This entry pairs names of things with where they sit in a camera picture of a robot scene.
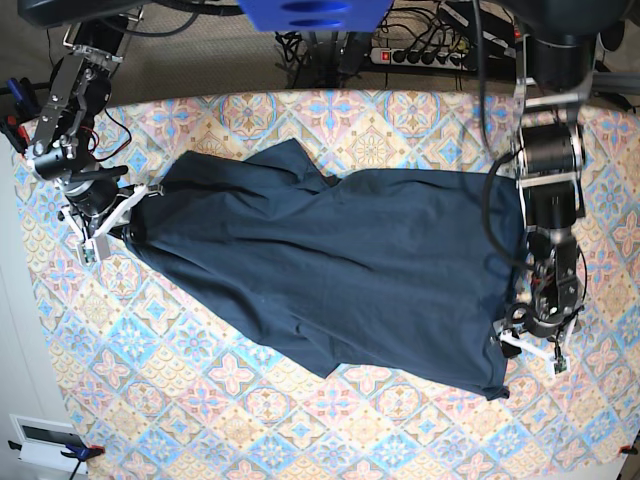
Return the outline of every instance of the floral tile pattern fabric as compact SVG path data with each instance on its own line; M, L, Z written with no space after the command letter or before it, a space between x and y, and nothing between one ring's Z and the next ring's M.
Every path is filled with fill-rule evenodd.
M473 98L424 92L283 92L168 100L113 111L133 142L112 162L157 182L187 149L242 160L296 138L325 174L360 168L487 171ZM508 145L509 99L488 100L489 138ZM640 121L585 109L588 261L571 373L524 354L511 398L402 371L343 365L327 380L255 345L114 241L83 268L64 202L13 157L42 330L71 421L106 454L93 478L491 479L606 463L640 428ZM104 115L97 155L124 134ZM537 341L543 348L549 345Z

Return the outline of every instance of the power strip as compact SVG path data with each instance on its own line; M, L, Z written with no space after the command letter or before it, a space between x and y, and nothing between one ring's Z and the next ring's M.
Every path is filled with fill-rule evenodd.
M404 48L374 47L370 53L371 63L377 65L404 65L407 67L444 68L447 70L470 71L462 65L462 55L459 53L440 53L419 50L406 51Z

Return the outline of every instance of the patterned tablecloth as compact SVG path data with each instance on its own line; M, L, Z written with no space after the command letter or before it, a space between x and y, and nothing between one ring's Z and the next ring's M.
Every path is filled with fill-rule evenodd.
M508 144L509 100L489 100ZM168 100L114 111L133 133L114 163L157 181L187 149L242 160L294 137L326 173L486 171L470 96L296 92ZM56 220L63 203L14 156L33 288L74 426L106 447L93 478L481 479L568 471L616 458L640 427L640 122L585 109L589 264L573 371L509 363L511 398L486 402L402 371L344 365L321 380L255 345L114 242L93 268ZM97 155L126 139L104 115Z

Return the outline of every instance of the table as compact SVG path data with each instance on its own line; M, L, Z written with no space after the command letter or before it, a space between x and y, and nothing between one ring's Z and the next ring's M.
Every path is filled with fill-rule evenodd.
M488 99L505 149L509 99ZM296 138L321 170L487 171L473 97L309 91L175 99L113 110L129 126L127 183L185 150L242 160ZM640 428L640 122L585 108L586 324L571 374L509 362L511 398L486 402L402 371L343 365L321 380L255 345L114 242L83 268L56 219L64 199L13 157L36 302L71 421L107 453L93 478L504 480L606 463ZM125 133L101 115L99 157Z

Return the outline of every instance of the wall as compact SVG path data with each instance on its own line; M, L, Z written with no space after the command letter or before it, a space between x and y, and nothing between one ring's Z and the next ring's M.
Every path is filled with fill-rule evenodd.
M68 474L23 464L9 414L69 423L41 333L13 187L11 147L0 135L0 480L56 480Z

